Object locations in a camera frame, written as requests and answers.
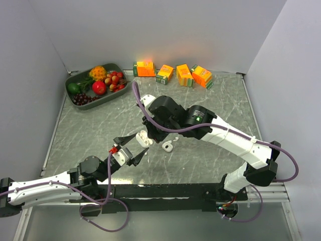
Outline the white oval earbud case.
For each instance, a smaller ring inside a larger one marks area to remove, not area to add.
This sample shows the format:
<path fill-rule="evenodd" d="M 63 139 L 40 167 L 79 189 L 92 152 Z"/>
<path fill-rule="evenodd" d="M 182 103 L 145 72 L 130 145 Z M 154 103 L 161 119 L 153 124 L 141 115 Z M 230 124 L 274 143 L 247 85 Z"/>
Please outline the white oval earbud case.
<path fill-rule="evenodd" d="M 135 135 L 136 141 L 143 147 L 148 148 L 153 144 L 152 139 L 147 136 L 147 132 L 141 130 L 139 133 Z"/>

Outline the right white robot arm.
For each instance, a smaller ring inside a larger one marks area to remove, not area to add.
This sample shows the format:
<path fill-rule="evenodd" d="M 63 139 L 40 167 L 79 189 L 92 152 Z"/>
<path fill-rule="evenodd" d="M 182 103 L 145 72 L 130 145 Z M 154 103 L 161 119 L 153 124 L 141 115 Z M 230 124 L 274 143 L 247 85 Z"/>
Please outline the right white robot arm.
<path fill-rule="evenodd" d="M 181 135 L 215 144 L 244 160 L 244 164 L 234 172 L 222 177 L 219 194 L 225 200 L 232 199 L 237 192 L 252 184 L 266 187 L 276 176 L 275 159 L 279 151 L 269 143 L 260 144 L 225 122 L 214 112 L 200 105 L 185 109 L 169 96 L 145 95 L 140 103 L 150 118 L 143 117 L 150 139 L 157 143 L 170 133 L 186 129 Z"/>

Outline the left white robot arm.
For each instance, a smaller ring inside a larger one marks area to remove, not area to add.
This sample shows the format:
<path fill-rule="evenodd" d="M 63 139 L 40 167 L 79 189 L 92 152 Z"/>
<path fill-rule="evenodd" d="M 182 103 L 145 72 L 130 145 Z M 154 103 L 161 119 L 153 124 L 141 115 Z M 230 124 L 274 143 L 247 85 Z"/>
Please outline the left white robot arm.
<path fill-rule="evenodd" d="M 7 177 L 1 179 L 1 217 L 19 214 L 23 209 L 39 204 L 81 200 L 95 201 L 104 191 L 99 183 L 110 181 L 111 175 L 124 165 L 137 166 L 153 141 L 145 131 L 126 137 L 116 137 L 109 151 L 111 157 L 102 161 L 89 156 L 75 168 L 54 176 L 18 182 Z"/>

